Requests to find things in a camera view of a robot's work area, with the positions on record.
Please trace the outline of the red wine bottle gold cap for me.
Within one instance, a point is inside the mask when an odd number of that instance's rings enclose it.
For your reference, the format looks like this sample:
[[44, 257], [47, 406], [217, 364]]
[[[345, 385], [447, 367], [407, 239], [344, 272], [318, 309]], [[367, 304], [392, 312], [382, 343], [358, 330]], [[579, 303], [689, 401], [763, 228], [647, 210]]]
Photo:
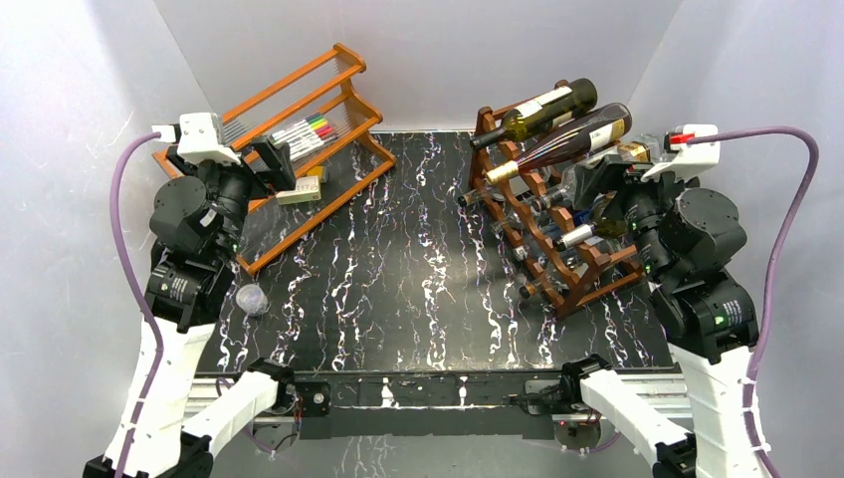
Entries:
[[553, 130], [516, 159], [484, 172], [496, 184], [518, 174], [579, 157], [605, 148], [632, 127], [632, 114], [621, 103], [612, 103]]

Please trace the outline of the dark wine bottle silver cap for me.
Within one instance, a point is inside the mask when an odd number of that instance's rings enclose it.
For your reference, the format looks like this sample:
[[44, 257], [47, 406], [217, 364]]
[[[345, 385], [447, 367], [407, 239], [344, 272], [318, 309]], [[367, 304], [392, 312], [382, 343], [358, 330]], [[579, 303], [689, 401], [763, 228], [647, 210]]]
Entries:
[[627, 231], [627, 223], [617, 212], [607, 212], [609, 203], [602, 201], [589, 211], [589, 218], [583, 224], [562, 234], [554, 241], [556, 251], [565, 251], [584, 243], [592, 237], [614, 238]]

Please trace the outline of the green wine bottle white label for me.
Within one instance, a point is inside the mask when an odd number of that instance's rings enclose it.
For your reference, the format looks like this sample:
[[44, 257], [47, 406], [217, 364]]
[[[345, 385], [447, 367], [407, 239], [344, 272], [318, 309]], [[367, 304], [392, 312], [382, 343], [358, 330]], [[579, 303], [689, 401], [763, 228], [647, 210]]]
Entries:
[[498, 127], [470, 139], [473, 150], [501, 140], [524, 141], [581, 118], [597, 104], [595, 85], [586, 78], [527, 100], [504, 114]]

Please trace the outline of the clear liquor bottle dark label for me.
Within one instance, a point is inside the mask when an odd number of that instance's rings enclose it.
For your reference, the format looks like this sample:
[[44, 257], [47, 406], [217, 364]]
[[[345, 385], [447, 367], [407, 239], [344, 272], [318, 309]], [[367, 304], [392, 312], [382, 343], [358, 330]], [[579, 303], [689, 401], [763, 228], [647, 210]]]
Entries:
[[633, 162], [633, 165], [626, 171], [626, 179], [628, 180], [629, 177], [637, 177], [636, 171], [649, 169], [652, 161], [659, 161], [662, 156], [663, 147], [659, 144], [659, 141], [647, 135], [619, 143], [616, 146], [610, 146], [567, 168], [563, 172], [560, 183], [547, 186], [545, 194], [536, 194], [530, 200], [530, 206], [536, 211], [543, 211], [558, 204], [574, 209], [572, 199], [576, 189], [576, 166], [592, 168], [604, 157], [621, 157], [623, 160]]

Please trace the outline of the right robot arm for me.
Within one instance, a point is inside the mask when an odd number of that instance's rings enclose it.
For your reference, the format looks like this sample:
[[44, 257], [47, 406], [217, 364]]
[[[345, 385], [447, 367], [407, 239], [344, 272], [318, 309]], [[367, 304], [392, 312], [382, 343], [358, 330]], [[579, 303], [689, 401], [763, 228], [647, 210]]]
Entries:
[[737, 207], [668, 162], [611, 154], [576, 166], [574, 177], [574, 205], [590, 208], [607, 195], [601, 213], [623, 222], [637, 249], [684, 376], [693, 428], [666, 419], [599, 356], [563, 367], [560, 404], [607, 418], [656, 477], [772, 476], [751, 372], [762, 350], [760, 326], [752, 298], [727, 269], [746, 241]]

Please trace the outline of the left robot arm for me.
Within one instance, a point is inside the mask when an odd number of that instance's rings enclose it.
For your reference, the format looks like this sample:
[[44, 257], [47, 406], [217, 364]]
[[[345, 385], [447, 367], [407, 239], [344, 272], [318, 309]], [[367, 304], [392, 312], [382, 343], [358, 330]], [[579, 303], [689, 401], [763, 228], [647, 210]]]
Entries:
[[109, 201], [115, 247], [142, 314], [141, 345], [120, 424], [87, 477], [207, 477], [220, 451], [261, 413], [292, 412], [300, 403], [293, 371], [267, 358], [193, 416], [185, 413], [199, 359], [231, 287], [239, 239], [251, 200], [281, 185], [281, 154], [256, 172], [219, 151], [156, 193], [149, 227], [155, 235], [145, 287], [127, 256], [116, 197]]

